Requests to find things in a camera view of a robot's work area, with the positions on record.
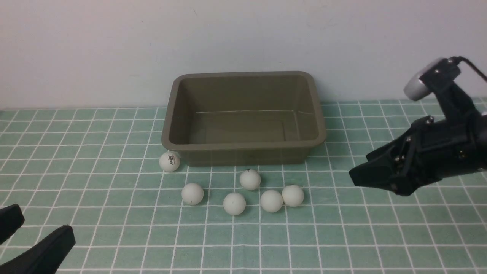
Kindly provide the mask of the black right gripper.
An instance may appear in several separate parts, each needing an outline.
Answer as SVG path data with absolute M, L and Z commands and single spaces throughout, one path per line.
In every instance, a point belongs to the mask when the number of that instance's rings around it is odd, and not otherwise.
M 388 156 L 393 161 L 378 159 Z M 410 196 L 413 189 L 448 177 L 486 170 L 486 115 L 462 123 L 416 120 L 403 135 L 371 151 L 349 171 L 355 186 Z

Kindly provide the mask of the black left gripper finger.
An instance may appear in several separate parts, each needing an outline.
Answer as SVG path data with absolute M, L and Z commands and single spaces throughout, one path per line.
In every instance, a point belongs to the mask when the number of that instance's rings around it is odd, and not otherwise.
M 0 210 L 0 244 L 9 239 L 25 222 L 21 207 L 12 204 Z
M 1 274 L 54 274 L 75 246 L 73 228 L 63 225 L 28 251 L 2 264 Z

